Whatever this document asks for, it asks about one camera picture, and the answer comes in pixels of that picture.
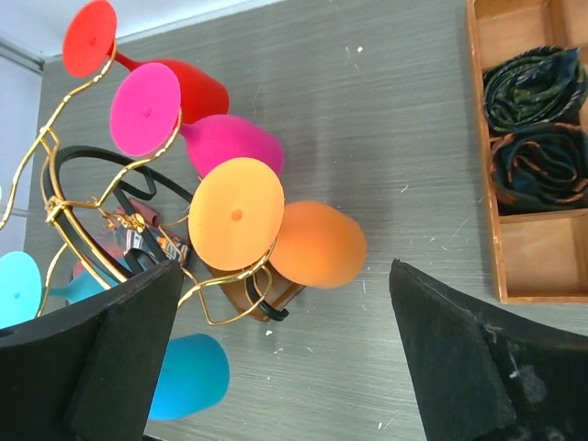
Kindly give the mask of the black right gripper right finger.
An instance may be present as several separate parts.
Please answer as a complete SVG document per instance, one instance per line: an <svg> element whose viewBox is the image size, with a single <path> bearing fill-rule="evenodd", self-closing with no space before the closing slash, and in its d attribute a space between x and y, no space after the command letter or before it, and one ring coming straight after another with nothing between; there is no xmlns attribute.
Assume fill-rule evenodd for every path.
<svg viewBox="0 0 588 441"><path fill-rule="evenodd" d="M392 308L429 440L584 440L587 338L394 260Z"/></svg>

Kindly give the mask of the red wine glass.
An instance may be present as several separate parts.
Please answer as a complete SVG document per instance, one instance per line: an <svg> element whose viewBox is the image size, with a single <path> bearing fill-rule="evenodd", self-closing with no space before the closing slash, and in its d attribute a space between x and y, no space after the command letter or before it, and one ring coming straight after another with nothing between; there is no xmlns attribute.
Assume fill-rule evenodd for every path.
<svg viewBox="0 0 588 441"><path fill-rule="evenodd" d="M115 47L117 14L108 1L91 1L82 7L65 33L62 59L74 77L93 74L112 56L133 72L147 62L134 61ZM226 114L230 107L227 88L198 67L175 59L159 59L177 77L181 90L183 121L191 124L210 115Z"/></svg>

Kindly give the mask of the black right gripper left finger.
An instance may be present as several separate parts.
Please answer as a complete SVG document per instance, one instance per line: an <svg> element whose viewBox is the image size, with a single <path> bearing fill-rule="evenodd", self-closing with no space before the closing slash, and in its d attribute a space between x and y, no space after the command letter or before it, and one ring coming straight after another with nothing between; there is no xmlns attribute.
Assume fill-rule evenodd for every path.
<svg viewBox="0 0 588 441"><path fill-rule="evenodd" d="M182 284L166 261L2 330L2 439L143 440Z"/></svg>

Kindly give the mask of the orange wine glass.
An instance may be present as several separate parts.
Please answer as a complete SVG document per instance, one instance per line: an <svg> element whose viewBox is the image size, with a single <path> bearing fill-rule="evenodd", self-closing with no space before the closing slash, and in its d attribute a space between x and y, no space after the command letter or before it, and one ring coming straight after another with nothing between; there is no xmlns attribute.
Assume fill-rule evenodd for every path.
<svg viewBox="0 0 588 441"><path fill-rule="evenodd" d="M286 279L314 288L352 281L367 256L359 224L319 201L286 202L277 174L246 157L226 161L200 182L188 232L201 260L237 271L264 255Z"/></svg>

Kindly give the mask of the magenta wine glass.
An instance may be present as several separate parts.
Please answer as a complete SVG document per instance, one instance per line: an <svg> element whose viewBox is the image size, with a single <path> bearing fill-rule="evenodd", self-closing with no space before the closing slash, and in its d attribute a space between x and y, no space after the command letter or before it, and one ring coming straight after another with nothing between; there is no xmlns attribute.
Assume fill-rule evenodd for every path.
<svg viewBox="0 0 588 441"><path fill-rule="evenodd" d="M278 175L282 172L284 152L271 133L229 110L186 124L180 84L171 69L155 60L130 72L110 108L109 129L116 147L131 157L148 156L164 146L175 128L201 177L238 157L261 161Z"/></svg>

